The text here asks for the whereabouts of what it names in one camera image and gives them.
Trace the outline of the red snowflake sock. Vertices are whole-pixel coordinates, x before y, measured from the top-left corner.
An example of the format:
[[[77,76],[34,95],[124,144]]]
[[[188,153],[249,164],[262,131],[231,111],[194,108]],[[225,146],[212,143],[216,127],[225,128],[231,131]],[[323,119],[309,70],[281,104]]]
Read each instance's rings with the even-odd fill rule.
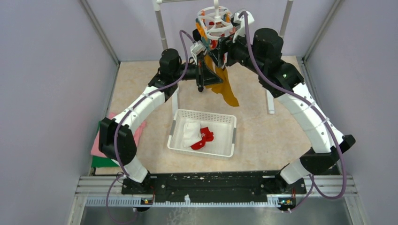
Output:
[[[202,139],[191,146],[192,150],[200,150],[205,147],[207,142],[212,142],[214,140],[214,133],[210,131],[208,127],[201,128],[200,134]]]

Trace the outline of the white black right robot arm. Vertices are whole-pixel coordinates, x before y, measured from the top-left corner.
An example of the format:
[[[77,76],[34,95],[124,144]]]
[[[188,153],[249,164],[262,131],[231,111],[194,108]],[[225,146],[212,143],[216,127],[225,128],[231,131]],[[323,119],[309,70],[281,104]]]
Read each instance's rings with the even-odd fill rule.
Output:
[[[226,54],[227,66],[239,63],[255,72],[262,87],[289,110],[310,140],[310,150],[277,175],[276,189],[288,193],[299,179],[327,171],[356,140],[332,125],[309,93],[300,72],[281,59],[282,46],[283,39],[275,30],[261,28],[255,31],[252,43],[245,36],[220,37],[212,52],[218,58]]]

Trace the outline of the white plastic clip hanger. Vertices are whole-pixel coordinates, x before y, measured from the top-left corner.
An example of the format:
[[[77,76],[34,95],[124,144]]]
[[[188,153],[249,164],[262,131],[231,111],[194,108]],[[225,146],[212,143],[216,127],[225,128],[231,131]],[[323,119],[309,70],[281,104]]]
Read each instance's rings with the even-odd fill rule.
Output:
[[[228,8],[220,6],[218,0],[214,5],[204,8],[197,13],[201,26],[207,36],[207,41],[217,41],[220,37],[227,37],[235,33],[231,18],[232,13]]]

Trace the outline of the mustard yellow sock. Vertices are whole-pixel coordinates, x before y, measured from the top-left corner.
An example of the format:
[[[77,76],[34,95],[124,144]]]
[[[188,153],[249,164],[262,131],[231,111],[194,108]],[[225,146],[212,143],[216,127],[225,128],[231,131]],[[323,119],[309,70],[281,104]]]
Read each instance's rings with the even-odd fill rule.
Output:
[[[208,55],[206,55],[204,57],[204,60],[205,60],[207,67],[210,68],[213,72],[215,72],[216,75],[219,76],[223,80],[222,83],[208,85],[208,86],[206,86],[206,88],[210,89],[212,92],[214,92],[216,94],[221,94],[224,101],[228,105],[230,105],[232,107],[239,107],[239,101],[233,94],[233,91],[232,91],[232,88],[231,88],[231,85],[229,82],[227,69],[225,67],[220,68],[220,67],[215,66],[213,60]]]

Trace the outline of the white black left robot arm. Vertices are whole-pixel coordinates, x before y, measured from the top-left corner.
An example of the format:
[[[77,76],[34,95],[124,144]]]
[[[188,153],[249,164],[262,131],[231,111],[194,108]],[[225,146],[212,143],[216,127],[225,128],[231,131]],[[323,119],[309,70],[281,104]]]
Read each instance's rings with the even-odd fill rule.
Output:
[[[124,175],[133,180],[133,188],[140,194],[149,191],[149,171],[137,158],[133,137],[141,123],[160,105],[166,103],[177,90],[181,80],[195,80],[198,86],[221,83],[222,79],[205,63],[206,50],[194,53],[187,62],[176,49],[161,53],[159,67],[143,93],[125,110],[99,123],[98,149],[120,166]]]

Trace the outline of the white sock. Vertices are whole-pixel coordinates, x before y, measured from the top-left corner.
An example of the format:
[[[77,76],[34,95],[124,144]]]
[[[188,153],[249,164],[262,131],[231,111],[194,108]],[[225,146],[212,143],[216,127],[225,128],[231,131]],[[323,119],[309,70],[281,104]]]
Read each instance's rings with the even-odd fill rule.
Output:
[[[186,122],[184,124],[182,138],[184,148],[190,148],[202,140],[200,129],[201,124],[199,122]]]

